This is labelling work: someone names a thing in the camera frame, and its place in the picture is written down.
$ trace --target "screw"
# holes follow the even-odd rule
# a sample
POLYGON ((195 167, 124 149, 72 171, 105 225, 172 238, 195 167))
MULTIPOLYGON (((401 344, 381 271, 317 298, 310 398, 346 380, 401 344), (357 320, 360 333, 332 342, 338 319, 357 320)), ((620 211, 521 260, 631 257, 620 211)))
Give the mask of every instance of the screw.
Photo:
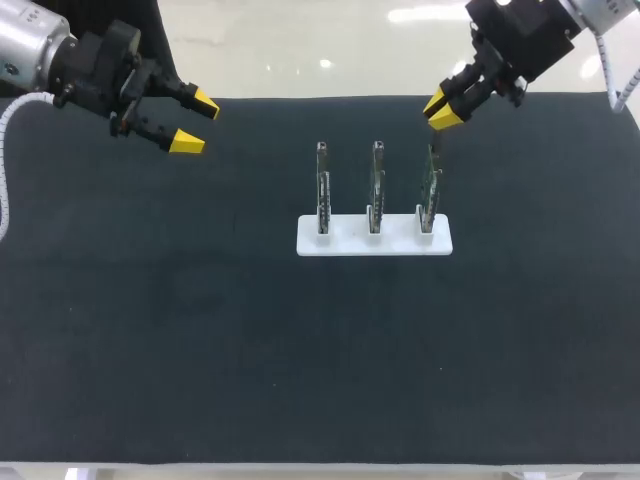
POLYGON ((18 75, 18 73, 20 73, 20 71, 18 70, 18 67, 16 67, 11 63, 5 63, 4 69, 9 75, 18 75))

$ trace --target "robotic arm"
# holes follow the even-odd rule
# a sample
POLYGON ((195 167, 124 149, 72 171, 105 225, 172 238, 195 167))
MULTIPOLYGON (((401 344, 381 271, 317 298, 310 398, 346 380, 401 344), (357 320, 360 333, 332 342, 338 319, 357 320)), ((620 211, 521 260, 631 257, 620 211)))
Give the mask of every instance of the robotic arm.
POLYGON ((71 102, 105 117, 113 136, 133 131, 168 152, 200 153, 204 141, 141 116, 140 101, 172 97, 212 119, 219 107, 197 85, 143 58, 140 37, 140 30, 114 20, 103 36, 85 32, 76 39, 57 13, 27 0, 0 0, 0 82, 50 92, 59 108, 71 102))
POLYGON ((520 106, 526 85, 573 50, 571 40, 586 28, 598 40, 612 108, 622 110, 638 81, 617 98, 601 36, 638 7, 637 0, 471 0, 474 63, 440 84, 424 110, 429 124, 443 130, 466 122, 494 91, 520 106))

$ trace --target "white cable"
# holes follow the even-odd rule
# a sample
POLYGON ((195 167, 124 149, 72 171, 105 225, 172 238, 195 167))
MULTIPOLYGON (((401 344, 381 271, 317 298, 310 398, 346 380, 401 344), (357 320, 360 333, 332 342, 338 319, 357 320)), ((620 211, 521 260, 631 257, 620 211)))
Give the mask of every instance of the white cable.
POLYGON ((609 104, 614 113, 620 113, 624 108, 629 96, 635 90, 638 83, 640 83, 640 68, 636 70, 636 73, 631 77, 627 86, 618 97, 616 88, 613 82, 613 69, 611 68, 611 62, 609 61, 609 55, 604 45, 604 38, 600 35, 595 35, 596 44, 598 45, 598 53, 600 54, 600 62, 602 62, 602 71, 604 72, 604 80, 607 84, 607 95, 609 96, 609 104))
POLYGON ((7 190, 7 176, 4 171, 4 137, 7 133, 9 120, 18 109, 31 102, 45 102, 53 104, 53 95, 46 92, 27 93, 15 99, 0 117, 0 242, 9 230, 9 192, 7 190))

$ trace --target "black mat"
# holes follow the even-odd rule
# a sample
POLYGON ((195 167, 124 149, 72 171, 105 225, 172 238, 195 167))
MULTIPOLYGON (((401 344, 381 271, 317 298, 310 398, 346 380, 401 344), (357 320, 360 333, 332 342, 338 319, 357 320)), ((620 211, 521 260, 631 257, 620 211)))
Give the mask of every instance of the black mat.
POLYGON ((640 463, 640 135, 605 95, 491 101, 445 139, 445 258, 313 259, 334 213, 418 198, 424 99, 222 101, 165 156, 18 114, 0 245, 0 460, 640 463))

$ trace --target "white holder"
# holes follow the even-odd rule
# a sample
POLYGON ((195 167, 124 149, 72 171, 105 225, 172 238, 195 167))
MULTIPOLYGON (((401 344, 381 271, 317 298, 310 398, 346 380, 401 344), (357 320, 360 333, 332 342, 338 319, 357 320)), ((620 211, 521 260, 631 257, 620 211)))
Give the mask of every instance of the white holder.
POLYGON ((437 214, 432 233, 422 233, 414 214, 385 213, 380 233, 369 232, 369 209, 361 215, 331 215, 329 233, 318 233, 317 215, 298 219, 298 255, 303 257, 451 255, 449 219, 437 214))

